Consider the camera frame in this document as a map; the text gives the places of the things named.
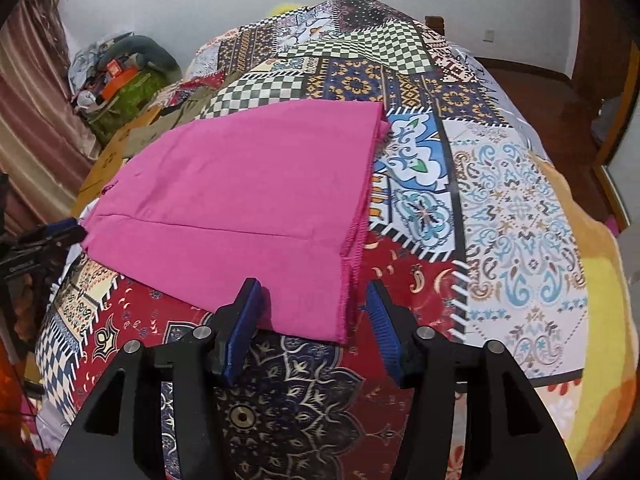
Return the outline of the pink pants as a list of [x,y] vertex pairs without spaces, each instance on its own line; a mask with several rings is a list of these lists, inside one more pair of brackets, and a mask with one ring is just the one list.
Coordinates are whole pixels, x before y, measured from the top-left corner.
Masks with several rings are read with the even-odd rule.
[[278,333],[347,339],[379,102],[303,99],[164,133],[116,174],[85,221],[88,256],[207,311],[242,281],[268,290]]

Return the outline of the striped pink curtain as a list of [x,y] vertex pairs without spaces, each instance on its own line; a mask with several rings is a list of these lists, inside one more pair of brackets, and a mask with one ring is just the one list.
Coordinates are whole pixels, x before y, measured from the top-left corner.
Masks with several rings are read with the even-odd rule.
[[100,152],[74,113],[55,0],[18,0],[1,27],[3,220],[16,234],[65,218]]

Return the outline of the mustard yellow garment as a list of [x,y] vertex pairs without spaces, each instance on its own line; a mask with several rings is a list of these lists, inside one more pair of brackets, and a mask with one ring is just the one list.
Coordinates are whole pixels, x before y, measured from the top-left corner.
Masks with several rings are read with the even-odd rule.
[[107,146],[92,166],[85,182],[81,185],[76,202],[70,210],[72,217],[78,218],[85,206],[99,197],[102,188],[117,174],[124,160],[124,149],[128,143],[130,131],[151,125],[161,110],[162,107],[160,105],[154,105],[116,131],[112,140],[107,143]]

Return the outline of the patchwork patterned bedspread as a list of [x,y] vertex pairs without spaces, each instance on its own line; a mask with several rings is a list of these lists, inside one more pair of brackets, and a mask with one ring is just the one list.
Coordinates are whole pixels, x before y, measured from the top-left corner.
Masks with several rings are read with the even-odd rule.
[[[390,126],[374,152],[346,341],[281,334],[265,320],[238,379],[216,391],[235,478],[390,476],[411,392],[387,375],[364,310],[375,280],[453,342],[502,342],[568,437],[586,362],[586,274],[534,161],[536,132],[491,76],[376,0],[329,0],[232,29],[201,47],[189,76],[220,70],[242,75],[195,120],[313,99],[379,102]],[[73,250],[36,345],[48,444],[128,341],[170,344],[213,313]]]

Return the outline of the green patterned bag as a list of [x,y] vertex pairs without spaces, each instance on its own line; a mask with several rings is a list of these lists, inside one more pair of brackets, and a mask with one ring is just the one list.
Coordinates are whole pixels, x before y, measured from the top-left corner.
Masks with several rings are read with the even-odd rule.
[[110,142],[114,134],[136,118],[152,97],[167,85],[164,74],[157,70],[142,70],[120,86],[97,112],[87,115],[88,127],[99,144],[105,146]]

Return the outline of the white grey clothes pile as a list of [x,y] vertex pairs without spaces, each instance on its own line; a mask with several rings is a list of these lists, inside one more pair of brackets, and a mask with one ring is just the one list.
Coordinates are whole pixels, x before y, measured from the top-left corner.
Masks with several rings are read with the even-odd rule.
[[132,36],[131,30],[126,32],[118,32],[103,37],[102,39],[89,44],[88,47],[80,49],[70,62],[70,68],[67,70],[67,82],[70,86],[70,104],[73,108],[77,108],[77,98],[86,88],[88,81],[94,78],[98,70],[100,59],[104,57],[106,51],[117,44],[120,40]]

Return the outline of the orange box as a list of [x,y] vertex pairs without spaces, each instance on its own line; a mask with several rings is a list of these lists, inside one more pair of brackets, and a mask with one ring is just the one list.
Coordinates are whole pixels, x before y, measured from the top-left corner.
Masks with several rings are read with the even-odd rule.
[[106,64],[106,79],[100,96],[104,101],[109,101],[119,90],[132,81],[139,73],[136,66],[125,67],[117,60],[111,60]]

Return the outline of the olive green pants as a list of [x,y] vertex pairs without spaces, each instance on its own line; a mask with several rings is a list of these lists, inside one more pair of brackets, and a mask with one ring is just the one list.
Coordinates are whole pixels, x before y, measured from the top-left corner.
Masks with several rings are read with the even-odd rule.
[[122,158],[133,158],[165,132],[193,122],[211,99],[216,98],[219,92],[241,75],[239,70],[228,74],[220,70],[207,76],[193,77],[160,92],[155,101],[160,106],[160,111],[149,125],[130,130]]

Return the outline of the wooden door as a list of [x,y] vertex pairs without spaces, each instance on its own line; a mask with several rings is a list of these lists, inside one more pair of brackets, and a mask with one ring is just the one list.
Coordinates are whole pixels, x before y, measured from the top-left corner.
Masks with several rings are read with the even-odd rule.
[[620,100],[592,168],[618,228],[624,230],[631,218],[608,164],[623,141],[639,92],[639,18],[630,0],[579,0],[579,5],[572,83],[578,94],[597,106]]

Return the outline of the yellow plush toy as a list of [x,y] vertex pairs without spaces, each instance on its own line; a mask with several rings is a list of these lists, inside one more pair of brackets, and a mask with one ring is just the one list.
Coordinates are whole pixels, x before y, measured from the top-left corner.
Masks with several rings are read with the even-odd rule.
[[306,9],[307,9],[306,4],[294,3],[294,2],[279,3],[269,11],[268,16],[270,18],[274,18],[275,16],[282,15],[288,12],[296,12],[296,11],[306,10]]

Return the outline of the wooden bed post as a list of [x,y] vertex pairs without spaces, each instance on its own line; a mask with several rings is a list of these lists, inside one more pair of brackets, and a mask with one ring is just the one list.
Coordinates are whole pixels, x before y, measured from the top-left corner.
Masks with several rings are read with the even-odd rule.
[[439,35],[445,36],[445,20],[442,16],[438,15],[427,15],[425,17],[425,25],[433,29],[434,32],[437,32]]

